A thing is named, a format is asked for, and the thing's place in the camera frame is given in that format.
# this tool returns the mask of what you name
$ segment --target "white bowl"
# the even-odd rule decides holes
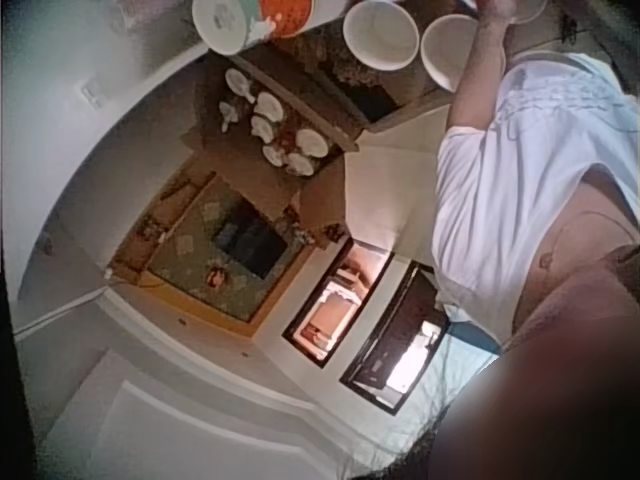
[[[478,5],[476,0],[462,0],[464,3],[472,8],[474,11],[478,11]],[[518,0],[516,2],[516,16],[511,23],[522,24],[533,20],[540,16],[547,6],[547,0]]]
[[[445,90],[455,92],[467,66],[478,21],[467,15],[445,15],[434,21],[422,36],[420,55],[431,78]],[[506,66],[502,50],[502,70]]]
[[[349,10],[343,35],[349,50],[376,70],[399,70],[418,53],[420,34],[407,11],[385,0],[365,0]]]

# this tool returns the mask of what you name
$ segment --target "wooden shelf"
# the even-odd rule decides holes
[[[362,133],[362,126],[275,46],[258,45],[229,59],[290,105],[343,151],[358,151],[356,139]]]
[[[402,6],[422,34],[443,15],[460,11],[457,0],[405,0]],[[337,102],[359,126],[382,132],[451,102],[452,95],[428,75],[420,54],[405,68],[383,72],[362,65],[342,36],[342,20],[297,37],[279,39],[277,48],[298,70]]]
[[[250,134],[249,116],[238,124],[232,124],[228,132],[222,133],[222,117],[218,110],[218,102],[227,91],[224,74],[233,65],[234,63],[229,58],[215,54],[207,56],[205,75],[196,92],[198,124],[191,132],[183,136],[185,144],[194,149],[198,155],[206,158],[211,168],[231,188],[250,201],[256,209],[269,219],[275,220],[279,218],[294,198],[299,197],[302,207],[300,217],[305,228],[316,230],[327,225],[343,222],[345,187],[344,155],[341,152],[337,156],[327,157],[323,160],[323,165],[319,172],[312,177],[296,177],[286,173],[282,168],[274,167],[264,158],[262,155],[262,141]],[[291,79],[296,75],[295,73],[282,75],[282,78],[288,79],[282,80],[282,83],[289,84],[288,95],[292,95],[294,82]],[[278,85],[281,85],[281,77],[279,76],[278,79]],[[265,85],[265,88],[268,87],[271,90],[272,86],[273,83]],[[298,91],[308,92],[309,89],[301,86],[301,90]],[[328,107],[331,107],[332,110],[335,107],[335,111],[332,114],[336,118],[347,117],[335,105],[335,102],[326,102],[326,94],[321,94],[318,98],[311,95],[302,102],[300,99],[283,98],[281,91],[274,93],[289,105],[293,103],[296,109],[302,110],[310,109],[309,105],[315,104],[314,102],[319,99],[324,103],[323,108],[326,115],[329,115]],[[305,107],[301,107],[296,102],[302,102]],[[308,120],[314,114],[310,111],[305,111],[305,115]],[[333,126],[331,129],[334,135],[332,139],[336,141],[335,134],[338,130]]]

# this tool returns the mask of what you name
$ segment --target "person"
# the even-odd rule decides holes
[[[447,301],[505,351],[361,480],[640,477],[637,105],[583,55],[502,78],[516,1],[479,2],[432,247]]]
[[[586,55],[530,54],[502,79],[515,3],[480,4],[432,242],[444,298],[501,344],[578,268],[640,241],[636,102]]]

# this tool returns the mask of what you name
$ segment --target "t-shirt sleeve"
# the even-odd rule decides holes
[[[453,127],[438,153],[437,210],[431,250],[439,274],[466,288],[473,288],[472,280],[467,278],[466,262],[473,258],[470,250],[474,197],[486,135],[487,132],[474,128]],[[462,300],[457,298],[459,292],[447,293],[456,303]]]

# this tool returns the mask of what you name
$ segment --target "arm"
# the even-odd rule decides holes
[[[503,74],[504,36],[515,12],[515,2],[485,0],[481,7],[480,24],[453,97],[447,129],[473,127],[486,130],[493,119]]]

